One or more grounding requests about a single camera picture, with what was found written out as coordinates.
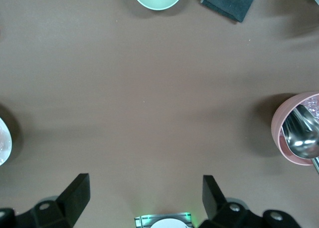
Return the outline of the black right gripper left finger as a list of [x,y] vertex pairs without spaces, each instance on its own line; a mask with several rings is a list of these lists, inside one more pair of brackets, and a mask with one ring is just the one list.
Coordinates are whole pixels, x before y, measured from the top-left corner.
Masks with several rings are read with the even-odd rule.
[[90,177],[79,174],[55,199],[37,203],[28,211],[16,215],[12,208],[1,208],[2,228],[72,228],[90,200]]

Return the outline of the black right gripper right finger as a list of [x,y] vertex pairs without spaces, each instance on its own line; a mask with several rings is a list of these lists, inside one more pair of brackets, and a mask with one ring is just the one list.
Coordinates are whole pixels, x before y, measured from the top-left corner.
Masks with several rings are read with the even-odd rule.
[[286,212],[266,210],[260,217],[238,202],[229,202],[213,176],[204,175],[202,202],[208,219],[201,228],[297,228],[296,220]]

